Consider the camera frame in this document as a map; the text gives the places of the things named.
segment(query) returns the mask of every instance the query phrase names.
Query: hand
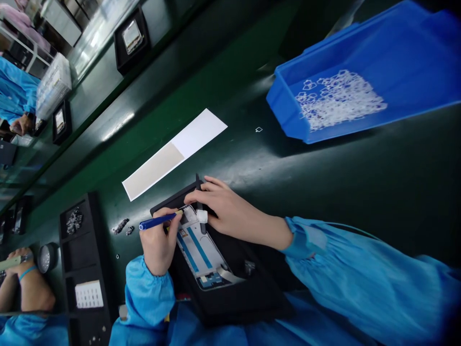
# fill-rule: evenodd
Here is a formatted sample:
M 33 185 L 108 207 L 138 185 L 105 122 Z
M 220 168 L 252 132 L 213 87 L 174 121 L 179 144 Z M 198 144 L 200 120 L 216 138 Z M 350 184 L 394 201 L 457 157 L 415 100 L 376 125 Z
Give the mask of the hand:
M 233 192 L 219 179 L 205 176 L 202 191 L 188 194 L 185 204 L 201 202 L 208 205 L 218 217 L 208 215 L 208 223 L 218 232 L 250 243 L 284 250 L 293 240 L 284 219 L 264 214 Z
M 165 216 L 173 214 L 176 211 L 178 210 L 162 208 L 157 210 L 152 217 Z M 145 231 L 139 231 L 144 250 L 144 262 L 152 275 L 163 276 L 167 273 L 173 260 L 174 248 L 176 247 L 176 234 L 178 233 L 181 217 L 181 215 L 176 215 L 171 222 L 168 222 L 170 223 L 170 230 L 167 235 L 163 231 L 163 224 L 146 229 Z
M 9 260 L 16 256 L 25 256 L 28 253 L 32 253 L 32 251 L 28 247 L 22 247 L 12 252 L 11 254 L 9 254 L 7 259 Z M 34 265 L 34 257 L 31 256 L 30 260 L 23 262 L 15 267 L 9 268 L 5 270 L 5 272 L 7 276 L 15 275 L 15 274 L 17 274 L 18 276 L 21 276 L 27 269 L 29 269 L 30 267 L 33 267 L 33 265 Z
M 32 128 L 32 121 L 24 114 L 21 118 L 16 119 L 10 126 L 10 131 L 24 136 Z

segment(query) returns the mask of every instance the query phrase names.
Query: workbench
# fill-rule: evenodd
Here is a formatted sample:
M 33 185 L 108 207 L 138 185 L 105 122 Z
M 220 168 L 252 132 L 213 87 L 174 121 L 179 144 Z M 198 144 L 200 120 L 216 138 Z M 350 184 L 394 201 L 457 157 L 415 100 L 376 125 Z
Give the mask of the workbench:
M 98 145 L 76 166 L 75 174 L 60 180 L 59 188 L 34 208 L 26 234 L 10 236 L 8 248 L 57 243 L 58 215 L 85 192 L 96 191 L 106 225 L 100 231 L 107 236 L 107 256 L 113 259 L 108 270 L 122 304 L 125 267 L 142 254 L 142 247 L 137 230 L 130 236 L 110 230 L 124 218 L 130 219 L 127 227 L 137 228 L 149 218 L 151 207 L 199 173 L 220 178 L 266 213 L 350 224 L 410 256 L 427 254 L 459 266 L 461 106 L 313 145 L 286 137 L 265 98 L 280 63 L 278 48 L 298 5 L 285 1 L 270 10 L 166 95 L 152 99 L 146 91 L 138 95 L 134 109 L 133 93 L 139 89 L 121 93 L 107 108 L 107 118 L 98 118 L 105 122 L 95 121 L 80 136 Z M 140 76 L 146 90 L 155 84 L 152 77 L 143 79 L 148 73 Z M 130 202 L 121 181 L 204 108 L 228 128 Z M 136 121 L 117 128 L 131 112 Z M 271 251 L 253 248 L 261 254 Z M 47 279 L 57 295 L 57 311 L 63 310 L 60 264 Z

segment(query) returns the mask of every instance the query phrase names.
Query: worker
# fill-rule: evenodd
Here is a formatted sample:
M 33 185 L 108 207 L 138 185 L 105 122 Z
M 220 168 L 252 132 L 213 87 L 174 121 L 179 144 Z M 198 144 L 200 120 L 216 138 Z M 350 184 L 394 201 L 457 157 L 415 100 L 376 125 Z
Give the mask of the worker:
M 30 249 L 20 248 L 12 252 L 8 259 L 28 253 Z M 11 311 L 18 286 L 24 314 L 8 318 L 6 315 Z M 0 345 L 68 345 L 67 319 L 44 315 L 46 311 L 53 310 L 55 300 L 33 259 L 7 269 L 0 285 Z
M 35 114 L 40 80 L 0 57 L 0 119 L 24 136 L 32 127 L 28 113 Z
M 217 215 L 218 232 L 286 255 L 308 294 L 286 293 L 296 310 L 289 320 L 205 329 L 188 302 L 176 304 L 168 274 L 181 219 L 167 235 L 159 225 L 140 231 L 143 256 L 126 267 L 126 320 L 117 319 L 111 345 L 358 345 L 438 344 L 459 306 L 461 282 L 450 267 L 428 256 L 410 258 L 391 246 L 325 222 L 279 218 L 259 211 L 225 183 L 205 177 L 201 202 Z M 154 217 L 177 209 L 162 208 Z

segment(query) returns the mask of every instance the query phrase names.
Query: blue pen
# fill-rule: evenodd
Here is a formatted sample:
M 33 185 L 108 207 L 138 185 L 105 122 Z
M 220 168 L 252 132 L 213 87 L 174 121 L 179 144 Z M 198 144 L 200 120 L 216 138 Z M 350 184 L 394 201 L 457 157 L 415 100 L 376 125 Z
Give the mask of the blue pen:
M 153 219 L 150 219 L 150 220 L 142 221 L 139 224 L 139 229 L 143 231 L 143 230 L 146 230 L 148 228 L 158 226 L 158 225 L 164 223 L 165 221 L 173 220 L 176 215 L 182 215 L 182 210 L 178 210 L 177 212 L 175 212 L 173 214 L 168 214 L 168 215 L 165 215 L 165 216 L 160 216 L 158 218 L 153 218 Z

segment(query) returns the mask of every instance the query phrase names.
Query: blue sleeve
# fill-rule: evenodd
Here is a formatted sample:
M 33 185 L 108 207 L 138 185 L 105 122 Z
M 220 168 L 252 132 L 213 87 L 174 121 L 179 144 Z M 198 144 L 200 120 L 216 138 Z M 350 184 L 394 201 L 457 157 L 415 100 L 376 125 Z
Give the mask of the blue sleeve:
M 444 337 L 460 303 L 459 272 L 323 221 L 286 222 L 294 237 L 283 253 L 319 304 L 386 345 L 438 343 Z
M 160 345 L 167 337 L 164 322 L 176 301 L 170 275 L 153 276 L 144 256 L 126 266 L 125 286 L 128 316 L 118 318 L 110 336 L 110 345 Z
M 7 97 L 0 94 L 0 119 L 6 120 L 10 125 L 22 115 L 18 115 L 15 111 L 17 106 L 14 105 Z
M 25 94 L 22 105 L 24 112 L 35 113 L 37 103 L 37 87 L 40 80 L 14 66 L 4 58 L 0 59 L 0 77 L 9 82 L 9 87 L 16 87 Z
M 69 346 L 67 321 L 64 315 L 0 317 L 0 345 Z

